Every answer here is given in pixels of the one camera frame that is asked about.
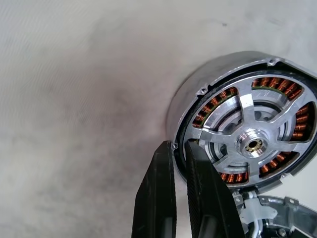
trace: copper coil winding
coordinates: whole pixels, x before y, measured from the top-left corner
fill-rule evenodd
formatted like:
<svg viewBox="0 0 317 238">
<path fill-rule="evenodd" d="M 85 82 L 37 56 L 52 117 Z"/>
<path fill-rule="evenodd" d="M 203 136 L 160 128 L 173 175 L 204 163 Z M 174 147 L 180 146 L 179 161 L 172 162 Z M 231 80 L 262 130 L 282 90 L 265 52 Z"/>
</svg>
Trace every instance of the copper coil winding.
<svg viewBox="0 0 317 238">
<path fill-rule="evenodd" d="M 285 158 L 286 158 L 286 156 L 285 156 L 285 155 L 282 155 L 282 154 L 279 154 L 279 155 L 276 156 L 276 159 L 277 159 L 279 162 L 284 161 Z"/>
<path fill-rule="evenodd" d="M 269 162 L 269 165 L 272 167 L 272 168 L 275 168 L 277 166 L 277 162 L 275 160 L 271 160 Z"/>
<path fill-rule="evenodd" d="M 195 117 L 195 120 L 198 120 L 198 121 L 201 121 L 201 120 L 204 120 L 204 116 L 201 115 L 201 114 L 198 114 L 196 117 Z"/>
<path fill-rule="evenodd" d="M 221 93 L 219 94 L 219 97 L 222 98 L 222 99 L 226 98 L 226 97 L 227 97 L 226 91 L 221 92 Z"/>
<path fill-rule="evenodd" d="M 237 93 L 237 89 L 234 88 L 234 87 L 229 88 L 228 91 L 229 91 L 230 94 L 236 94 Z"/>
<path fill-rule="evenodd" d="M 242 181 L 242 174 L 238 174 L 236 178 L 236 182 L 241 182 Z"/>
<path fill-rule="evenodd" d="M 294 93 L 292 93 L 292 94 L 289 96 L 289 99 L 292 100 L 292 99 L 296 98 L 301 92 L 302 92 L 301 89 L 297 89 Z"/>
<path fill-rule="evenodd" d="M 308 112 L 308 109 L 309 109 L 309 107 L 308 107 L 308 105 L 306 105 L 306 106 L 300 108 L 298 110 L 298 112 L 296 112 L 296 115 L 298 116 L 298 115 L 301 115 L 301 114 L 305 114 L 306 112 Z"/>
<path fill-rule="evenodd" d="M 302 122 L 306 122 L 308 120 L 308 116 L 309 114 L 300 116 L 300 117 L 296 117 L 296 123 L 302 123 Z"/>
<path fill-rule="evenodd" d="M 217 98 L 213 98 L 211 101 L 210 101 L 211 104 L 213 104 L 214 106 L 216 106 L 218 104 L 218 100 Z"/>
<path fill-rule="evenodd" d="M 223 174 L 221 174 L 221 179 L 222 179 L 223 181 L 225 181 L 226 178 L 227 178 L 227 176 L 228 176 L 228 174 L 223 173 Z"/>
<path fill-rule="evenodd" d="M 289 82 L 288 80 L 283 79 L 277 89 L 278 89 L 279 91 L 283 92 L 283 90 L 284 90 L 285 88 L 287 88 L 287 86 L 289 85 L 289 83 L 290 83 L 290 82 Z"/>
<path fill-rule="evenodd" d="M 194 126 L 194 127 L 200 127 L 200 124 L 194 122 L 194 123 L 193 123 L 193 126 Z"/>
<path fill-rule="evenodd" d="M 227 182 L 234 182 L 234 175 L 229 175 Z"/>
<path fill-rule="evenodd" d="M 291 86 L 289 86 L 286 90 L 285 90 L 285 94 L 288 96 L 290 95 L 294 89 L 297 87 L 296 83 L 292 83 Z"/>
<path fill-rule="evenodd" d="M 259 83 L 259 79 L 258 79 L 258 78 L 255 79 L 255 80 L 253 80 L 253 82 L 252 82 L 252 87 L 253 87 L 253 88 L 256 87 L 256 86 L 258 85 L 258 83 Z"/>
<path fill-rule="evenodd" d="M 204 113 L 210 113 L 211 112 L 211 107 L 209 107 L 208 105 L 204 105 L 204 107 L 202 108 L 202 111 Z"/>
<path fill-rule="evenodd" d="M 279 78 L 273 78 L 268 86 L 270 88 L 275 88 L 277 84 L 279 84 L 279 82 L 280 82 Z"/>
<path fill-rule="evenodd" d="M 293 133 L 293 139 L 300 139 L 300 138 L 302 138 L 304 136 L 304 133 L 302 133 L 302 132 L 294 132 Z"/>
<path fill-rule="evenodd" d="M 262 172 L 262 173 L 266 173 L 266 172 L 268 172 L 268 171 L 269 171 L 268 166 L 263 165 L 263 166 L 261 167 L 261 172 Z"/>
<path fill-rule="evenodd" d="M 307 124 L 297 124 L 295 126 L 295 130 L 305 130 L 307 127 Z"/>
<path fill-rule="evenodd" d="M 268 82 L 269 82 L 269 78 L 263 78 L 261 80 L 260 86 L 264 87 L 268 84 Z"/>
</svg>

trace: hub spoke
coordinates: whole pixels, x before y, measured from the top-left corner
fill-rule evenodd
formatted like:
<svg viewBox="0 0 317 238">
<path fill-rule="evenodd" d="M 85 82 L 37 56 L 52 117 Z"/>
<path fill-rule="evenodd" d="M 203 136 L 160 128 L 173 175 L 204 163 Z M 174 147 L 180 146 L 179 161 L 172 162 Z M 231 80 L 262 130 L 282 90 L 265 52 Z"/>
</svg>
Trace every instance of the hub spoke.
<svg viewBox="0 0 317 238">
<path fill-rule="evenodd" d="M 192 126 L 187 129 L 185 139 L 199 139 L 212 143 L 228 144 L 231 140 L 231 134 Z"/>
<path fill-rule="evenodd" d="M 270 144 L 270 149 L 282 152 L 297 152 L 303 154 L 309 147 L 310 142 L 295 142 L 295 141 L 276 141 Z"/>
<path fill-rule="evenodd" d="M 227 168 L 233 162 L 233 157 L 225 155 L 213 166 L 217 169 L 218 172 L 224 172 L 224 169 Z"/>
<path fill-rule="evenodd" d="M 233 154 L 229 153 L 224 155 L 220 160 L 215 162 L 213 166 L 217 169 L 218 172 L 224 173 L 225 168 L 227 168 L 232 162 L 242 162 L 245 158 L 238 153 L 234 152 Z"/>
<path fill-rule="evenodd" d="M 303 91 L 297 98 L 289 102 L 279 114 L 268 121 L 268 123 L 272 129 L 281 127 L 284 123 L 290 120 L 290 118 L 293 117 L 301 107 L 310 101 L 312 101 L 310 96 Z"/>
<path fill-rule="evenodd" d="M 242 118 L 244 124 L 253 123 L 254 117 L 254 103 L 252 98 L 252 79 L 243 80 L 238 82 L 234 86 L 238 90 L 238 97 L 240 101 L 240 107 L 242 112 Z"/>
</svg>

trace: silver metal part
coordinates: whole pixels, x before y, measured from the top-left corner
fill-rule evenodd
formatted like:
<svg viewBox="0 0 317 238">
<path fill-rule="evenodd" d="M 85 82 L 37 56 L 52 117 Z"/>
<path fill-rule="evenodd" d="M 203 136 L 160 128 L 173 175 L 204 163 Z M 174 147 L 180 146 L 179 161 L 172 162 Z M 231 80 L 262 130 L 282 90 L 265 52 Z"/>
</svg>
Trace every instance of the silver metal part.
<svg viewBox="0 0 317 238">
<path fill-rule="evenodd" d="M 259 196 L 263 207 L 270 207 L 277 211 L 278 216 L 266 219 L 266 227 L 294 231 L 297 229 L 310 237 L 317 238 L 317 212 L 290 197 L 277 198 L 272 196 Z"/>
<path fill-rule="evenodd" d="M 282 229 L 282 228 L 278 230 L 278 234 L 281 237 L 286 237 L 286 235 L 287 235 L 286 231 L 284 229 Z"/>
<path fill-rule="evenodd" d="M 269 206 L 262 206 L 258 198 L 246 199 L 245 208 L 241 209 L 240 219 L 242 223 L 250 224 L 257 220 L 274 219 L 277 211 Z"/>
<path fill-rule="evenodd" d="M 188 111 L 201 95 L 207 95 L 206 89 L 219 83 L 225 77 L 240 70 L 259 64 L 275 66 L 277 63 L 290 65 L 296 70 L 312 76 L 311 72 L 286 60 L 259 52 L 240 52 L 212 60 L 191 77 L 176 93 L 167 116 L 167 134 L 174 143 L 184 144 L 188 139 L 196 139 L 208 154 L 213 165 L 220 173 L 248 174 L 248 180 L 239 184 L 228 184 L 230 188 L 243 188 L 270 180 L 282 174 L 295 164 L 310 147 L 315 135 L 314 126 L 311 136 L 306 141 L 290 141 L 296 125 L 296 112 L 305 104 L 317 105 L 317 98 L 312 90 L 301 80 L 282 74 L 257 74 L 253 76 L 237 75 L 230 82 L 218 85 L 212 91 L 210 99 L 229 88 L 235 88 L 237 94 L 217 106 L 201 128 L 193 126 L 197 113 L 207 105 L 205 101 L 197 113 L 187 120 L 187 127 L 182 141 L 177 141 L 177 133 Z M 268 89 L 252 89 L 256 79 L 282 78 L 295 82 L 302 87 L 302 92 L 290 100 L 283 93 Z M 296 152 L 292 161 L 272 174 L 260 177 L 259 170 L 280 152 Z"/>
<path fill-rule="evenodd" d="M 237 207 L 238 209 L 241 209 L 242 206 L 243 206 L 243 197 L 242 197 L 242 195 L 239 194 L 238 192 L 234 192 L 234 193 L 232 194 L 232 196 L 233 196 L 234 202 L 235 202 L 235 204 L 236 204 L 236 207 Z"/>
</svg>

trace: bolt hole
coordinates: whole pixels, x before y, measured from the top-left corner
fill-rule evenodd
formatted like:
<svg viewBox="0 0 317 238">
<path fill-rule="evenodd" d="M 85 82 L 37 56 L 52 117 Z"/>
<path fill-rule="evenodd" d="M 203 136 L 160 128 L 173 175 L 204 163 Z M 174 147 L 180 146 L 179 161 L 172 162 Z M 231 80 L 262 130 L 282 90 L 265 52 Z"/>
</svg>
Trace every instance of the bolt hole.
<svg viewBox="0 0 317 238">
<path fill-rule="evenodd" d="M 259 111 L 254 112 L 254 117 L 255 117 L 256 120 L 259 120 L 261 118 L 261 116 L 262 116 L 261 112 L 259 112 Z"/>
<path fill-rule="evenodd" d="M 206 88 L 203 88 L 202 90 L 200 90 L 200 93 L 201 93 L 201 94 L 206 94 L 206 93 L 207 93 L 207 89 L 206 89 Z"/>
<path fill-rule="evenodd" d="M 268 66 L 274 66 L 277 62 L 278 62 L 278 59 L 271 59 L 271 60 L 267 63 L 267 65 L 268 65 Z"/>
</svg>

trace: central bearing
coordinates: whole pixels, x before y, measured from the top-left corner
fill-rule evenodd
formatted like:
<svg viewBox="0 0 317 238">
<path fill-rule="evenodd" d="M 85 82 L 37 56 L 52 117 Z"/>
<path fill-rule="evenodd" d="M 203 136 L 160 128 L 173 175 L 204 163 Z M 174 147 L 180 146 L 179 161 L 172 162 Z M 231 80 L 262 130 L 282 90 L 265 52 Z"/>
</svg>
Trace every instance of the central bearing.
<svg viewBox="0 0 317 238">
<path fill-rule="evenodd" d="M 267 137 L 261 130 L 250 129 L 239 136 L 236 148 L 247 158 L 257 158 L 267 149 Z"/>
</svg>

